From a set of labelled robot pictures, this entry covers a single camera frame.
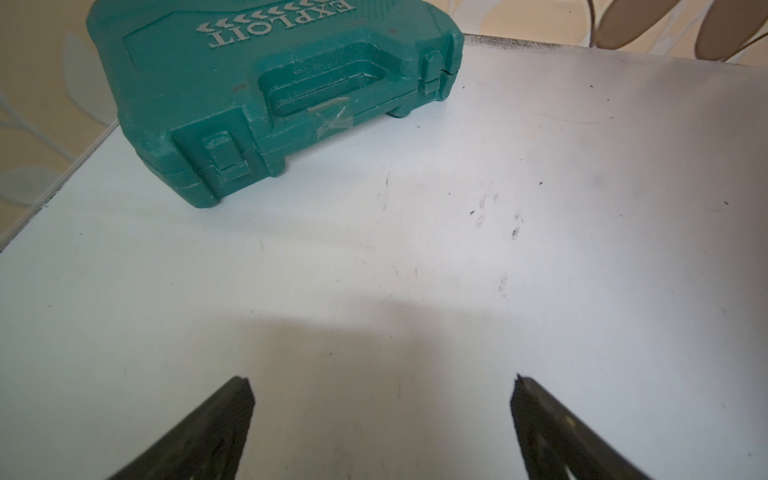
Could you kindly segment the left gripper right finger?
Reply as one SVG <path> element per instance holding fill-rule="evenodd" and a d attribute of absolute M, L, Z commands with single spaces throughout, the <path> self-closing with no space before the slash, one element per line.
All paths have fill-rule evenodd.
<path fill-rule="evenodd" d="M 646 479 L 531 377 L 518 376 L 510 411 L 530 479 Z"/>

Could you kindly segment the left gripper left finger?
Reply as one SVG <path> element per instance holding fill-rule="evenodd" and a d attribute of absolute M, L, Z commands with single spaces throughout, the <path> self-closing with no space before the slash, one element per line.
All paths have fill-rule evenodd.
<path fill-rule="evenodd" d="M 233 479 L 255 408 L 249 380 L 234 376 L 113 479 Z"/>

